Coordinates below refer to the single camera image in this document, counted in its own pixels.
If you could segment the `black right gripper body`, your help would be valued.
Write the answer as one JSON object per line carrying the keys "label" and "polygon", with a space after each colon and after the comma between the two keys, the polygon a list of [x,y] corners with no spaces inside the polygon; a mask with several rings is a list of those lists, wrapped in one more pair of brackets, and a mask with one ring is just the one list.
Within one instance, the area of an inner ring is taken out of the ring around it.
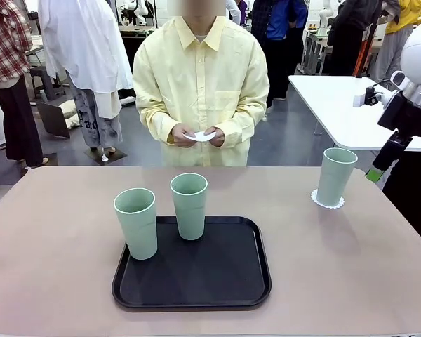
{"label": "black right gripper body", "polygon": [[411,119],[413,105],[401,91],[397,91],[387,103],[378,125],[390,131],[397,130],[402,138],[413,137]]}

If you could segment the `person's left hand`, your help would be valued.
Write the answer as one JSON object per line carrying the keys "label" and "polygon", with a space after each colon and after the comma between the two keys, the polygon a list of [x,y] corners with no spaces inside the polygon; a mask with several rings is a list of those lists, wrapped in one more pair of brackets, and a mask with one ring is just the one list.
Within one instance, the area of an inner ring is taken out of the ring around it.
{"label": "person's left hand", "polygon": [[213,133],[214,133],[214,136],[209,140],[209,143],[214,147],[222,147],[225,141],[225,134],[219,128],[210,127],[204,132],[204,135],[208,136]]}

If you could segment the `person's right hand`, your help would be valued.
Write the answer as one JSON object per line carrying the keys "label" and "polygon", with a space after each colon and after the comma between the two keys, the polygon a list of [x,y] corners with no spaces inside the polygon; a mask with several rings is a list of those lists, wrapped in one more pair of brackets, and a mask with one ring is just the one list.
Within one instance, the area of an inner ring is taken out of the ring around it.
{"label": "person's right hand", "polygon": [[173,143],[177,147],[189,148],[195,145],[196,141],[192,140],[195,137],[193,130],[186,124],[176,124],[171,135],[173,137]]}

